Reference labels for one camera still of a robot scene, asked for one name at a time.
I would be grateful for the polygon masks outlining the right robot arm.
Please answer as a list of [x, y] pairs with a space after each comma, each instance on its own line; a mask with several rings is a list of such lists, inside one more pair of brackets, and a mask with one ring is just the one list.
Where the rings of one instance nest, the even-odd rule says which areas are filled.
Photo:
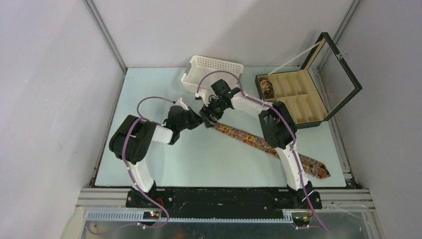
[[223, 79], [207, 89], [198, 86], [195, 97], [204, 103], [200, 115], [206, 127], [222, 127], [219, 119], [225, 110], [241, 111], [257, 118], [264, 140], [281, 158], [288, 187], [294, 190], [289, 195], [291, 205], [302, 208], [309, 202], [310, 197], [305, 191], [309, 181], [296, 146], [297, 128], [283, 102], [262, 101], [248, 95], [241, 87], [231, 89]]

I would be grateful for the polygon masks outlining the white perforated plastic basket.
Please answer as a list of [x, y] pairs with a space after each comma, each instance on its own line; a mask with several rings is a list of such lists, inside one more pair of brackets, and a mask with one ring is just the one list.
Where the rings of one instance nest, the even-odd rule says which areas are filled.
[[197, 88], [211, 90], [211, 85], [223, 79], [231, 89], [238, 87], [238, 79], [243, 73], [242, 64], [194, 55], [186, 68], [181, 82], [184, 89], [196, 93]]

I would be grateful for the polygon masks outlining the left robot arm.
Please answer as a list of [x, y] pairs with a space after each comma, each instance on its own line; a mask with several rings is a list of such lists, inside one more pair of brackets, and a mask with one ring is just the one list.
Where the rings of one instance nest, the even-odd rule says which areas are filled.
[[109, 149], [124, 162], [143, 206], [149, 208], [157, 202], [157, 193], [151, 190], [155, 181], [145, 160], [151, 143], [173, 145], [182, 131], [195, 129], [203, 122], [192, 108], [172, 106], [162, 124], [128, 115], [111, 137]]

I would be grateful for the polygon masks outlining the colourful patterned tie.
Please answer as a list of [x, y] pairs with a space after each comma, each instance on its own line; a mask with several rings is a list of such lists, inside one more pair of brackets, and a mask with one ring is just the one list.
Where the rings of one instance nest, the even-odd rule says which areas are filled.
[[[271, 147], [270, 144], [268, 144], [267, 141], [262, 137], [222, 123], [216, 123], [216, 125], [212, 126], [211, 128], [280, 159], [280, 156], [276, 152], [275, 148]], [[331, 176], [327, 167], [322, 162], [300, 153], [299, 159], [302, 163], [305, 173], [308, 175], [317, 179], [325, 179]]]

